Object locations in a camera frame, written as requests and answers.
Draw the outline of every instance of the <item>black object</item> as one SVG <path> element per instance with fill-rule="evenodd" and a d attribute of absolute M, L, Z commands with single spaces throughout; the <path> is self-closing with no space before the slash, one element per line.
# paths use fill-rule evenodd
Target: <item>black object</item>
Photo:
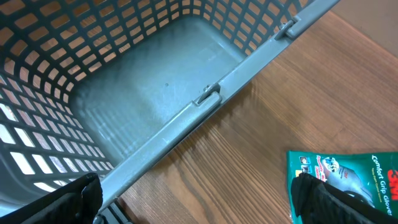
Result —
<path fill-rule="evenodd" d="M 304 224 L 398 223 L 398 219 L 310 174 L 294 178 L 291 189 L 295 215 L 301 215 Z"/>
<path fill-rule="evenodd" d="M 93 223 L 103 203 L 100 179 L 95 173 L 51 192 L 4 217 L 0 223 Z"/>

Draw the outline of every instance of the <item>product label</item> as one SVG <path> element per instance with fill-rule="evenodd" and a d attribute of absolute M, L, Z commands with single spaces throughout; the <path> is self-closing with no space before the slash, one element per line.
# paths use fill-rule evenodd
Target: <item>product label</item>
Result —
<path fill-rule="evenodd" d="M 328 155 L 289 151 L 287 183 L 293 222 L 302 223 L 300 217 L 295 217 L 290 187 L 293 178 L 302 172 L 309 173 L 363 203 L 398 218 L 397 169 L 397 152 Z"/>

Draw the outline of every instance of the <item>plastic basket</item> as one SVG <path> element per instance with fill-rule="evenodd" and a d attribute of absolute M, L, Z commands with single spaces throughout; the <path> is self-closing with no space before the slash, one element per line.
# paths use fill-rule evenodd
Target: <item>plastic basket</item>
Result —
<path fill-rule="evenodd" d="M 0 215 L 87 172 L 107 206 L 336 2 L 0 0 Z"/>

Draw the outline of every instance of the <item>wood grain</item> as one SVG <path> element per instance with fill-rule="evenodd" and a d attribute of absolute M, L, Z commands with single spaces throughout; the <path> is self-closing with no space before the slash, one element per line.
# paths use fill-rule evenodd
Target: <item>wood grain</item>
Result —
<path fill-rule="evenodd" d="M 120 202 L 138 223 L 290 223 L 288 150 L 396 151 L 398 59 L 329 12 Z"/>

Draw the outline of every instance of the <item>3m logo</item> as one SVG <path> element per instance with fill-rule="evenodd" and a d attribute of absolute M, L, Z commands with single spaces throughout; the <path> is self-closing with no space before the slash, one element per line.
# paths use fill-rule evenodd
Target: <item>3m logo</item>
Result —
<path fill-rule="evenodd" d="M 391 198 L 393 200 L 398 200 L 398 171 L 389 170 L 387 174 L 391 191 Z"/>

